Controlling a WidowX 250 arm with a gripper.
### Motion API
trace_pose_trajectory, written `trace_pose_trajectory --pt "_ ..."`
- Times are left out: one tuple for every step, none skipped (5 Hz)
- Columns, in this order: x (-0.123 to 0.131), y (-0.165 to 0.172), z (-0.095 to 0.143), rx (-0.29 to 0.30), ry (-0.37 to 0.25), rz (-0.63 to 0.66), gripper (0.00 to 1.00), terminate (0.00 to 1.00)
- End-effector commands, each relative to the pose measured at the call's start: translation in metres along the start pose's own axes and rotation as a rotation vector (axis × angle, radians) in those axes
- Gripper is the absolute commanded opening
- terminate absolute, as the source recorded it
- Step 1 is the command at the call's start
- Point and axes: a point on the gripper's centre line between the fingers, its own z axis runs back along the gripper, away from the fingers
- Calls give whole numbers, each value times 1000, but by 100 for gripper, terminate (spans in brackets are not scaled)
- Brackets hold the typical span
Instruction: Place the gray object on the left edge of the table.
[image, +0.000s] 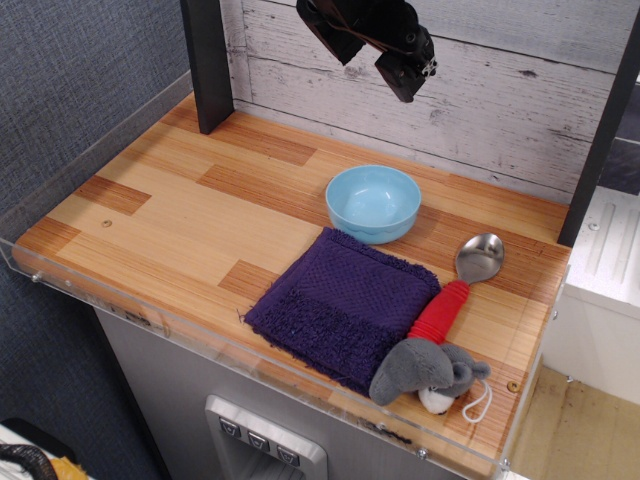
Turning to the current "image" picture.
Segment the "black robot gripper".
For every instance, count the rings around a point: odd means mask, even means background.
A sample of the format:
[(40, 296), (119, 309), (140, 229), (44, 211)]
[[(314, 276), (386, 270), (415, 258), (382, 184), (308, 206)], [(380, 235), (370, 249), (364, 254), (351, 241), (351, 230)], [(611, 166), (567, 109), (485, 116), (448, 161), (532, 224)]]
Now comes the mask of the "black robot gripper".
[[(383, 53), (375, 66), (403, 103), (414, 101), (426, 80), (436, 74), (433, 42), (406, 1), (298, 1), (305, 25), (342, 64), (347, 65), (368, 44)], [(431, 58), (413, 66), (408, 58)]]

